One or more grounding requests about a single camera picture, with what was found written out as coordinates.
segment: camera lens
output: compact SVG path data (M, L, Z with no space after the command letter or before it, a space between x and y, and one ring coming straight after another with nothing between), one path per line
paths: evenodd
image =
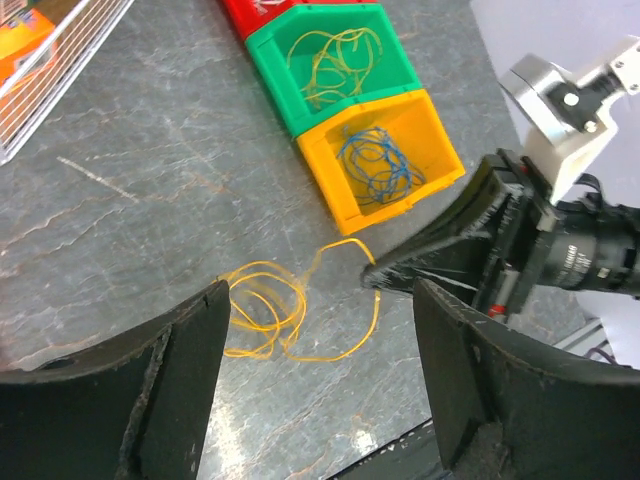
M640 209L607 207L598 213L564 213L540 278L541 285L640 295Z

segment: stone surface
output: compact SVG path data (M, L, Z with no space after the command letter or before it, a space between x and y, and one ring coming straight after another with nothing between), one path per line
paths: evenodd
M382 254L441 212L479 159L517 139L467 0L384 2L468 175L358 235ZM174 306L252 260L297 273L339 238L221 5L137 0L2 168L0 365L34 368ZM370 321L355 247L313 277L297 352L336 354ZM536 295L519 328L583 321ZM225 359L199 478L321 478L429 416L410 300L335 364ZM227 342L253 337L231 330Z

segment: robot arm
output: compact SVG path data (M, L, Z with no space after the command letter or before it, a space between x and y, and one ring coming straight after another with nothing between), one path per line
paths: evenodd
M524 155L551 185L556 205L617 133L611 106L640 93L640 38L626 37L578 73L527 55L500 84L534 127Z
M436 282L482 313L520 313L535 285L640 298L640 208L611 206L587 167L617 132L610 109L638 93L640 39L571 74L529 55L502 79L533 125L524 155L486 155L458 199L369 265L365 287ZM593 189L563 202L574 184Z

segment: yellow wire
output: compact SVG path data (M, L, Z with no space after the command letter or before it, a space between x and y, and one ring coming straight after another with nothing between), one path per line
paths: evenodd
M362 347L369 337L371 337L378 323L378 316L380 313L379 291L376 291L374 294L373 315L369 325L369 330L362 339L356 343L356 345L348 349L346 352L335 357L306 357L294 355L290 351L300 337L300 330L307 313L307 285L313 273L320 267L323 253L327 250L348 243L356 244L365 253L369 262L375 263L373 255L362 241L357 238L347 238L326 245L318 250L311 262L311 267L300 279L296 278L293 273L286 270L284 267L269 261L251 262L233 272L223 275L221 278L225 279L229 283L229 291L231 294L238 299L248 299L251 297L257 298L267 307L267 310L274 319L274 322L271 324L259 324L240 306L238 300L232 298L231 305L234 309L234 313L231 317L232 325L251 332L261 333L265 336L266 341L259 347L252 350L227 348L225 349L225 355L232 358L250 357L265 360L271 357L275 349L275 344L279 340L284 354L292 360L296 360L298 362L326 363L342 360ZM256 267L260 267L261 270L253 273L247 273L248 270ZM275 280L291 289L295 294L293 306L287 303L274 289L260 282L258 279ZM287 328L292 329L289 335L287 335L285 339L280 338L282 331Z
M319 110L322 108L322 103L331 104L343 98L361 94L365 80L379 60L379 58L375 58L376 55L374 53L374 48L371 43L370 37L373 37L378 46L378 57L382 56L383 54L382 42L380 41L380 37L378 37L378 35L373 30L366 27L347 29L336 35L332 35L328 32L323 32L320 30L307 32L304 35L300 36L289 50L289 53L287 55L287 65L289 68L291 68L291 59L300 42L312 35L320 35L327 38L328 40L322 50L320 50L312 57L311 78L309 80L309 83L307 83L307 85L305 85L301 89L301 92L305 93L306 95L305 100L311 103L314 108ZM364 68L354 69L348 65L347 60L344 57L343 44L351 43L351 50L353 53L355 53L358 50L361 38L364 39L367 48L369 63ZM329 50L332 47L335 48L335 54L329 53ZM324 64L330 64L331 67L323 66L323 62ZM342 81L333 85L321 84L318 81L318 73L320 72L334 72L342 79ZM351 89L351 91L340 91L339 89L347 85L348 80L351 80L353 83L353 88Z

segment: white wire rack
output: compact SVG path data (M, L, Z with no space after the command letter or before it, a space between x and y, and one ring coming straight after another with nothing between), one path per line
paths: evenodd
M28 0L2 0L0 1L0 24L3 24L23 8L27 7Z
M0 166L22 148L132 3L80 0L0 87Z

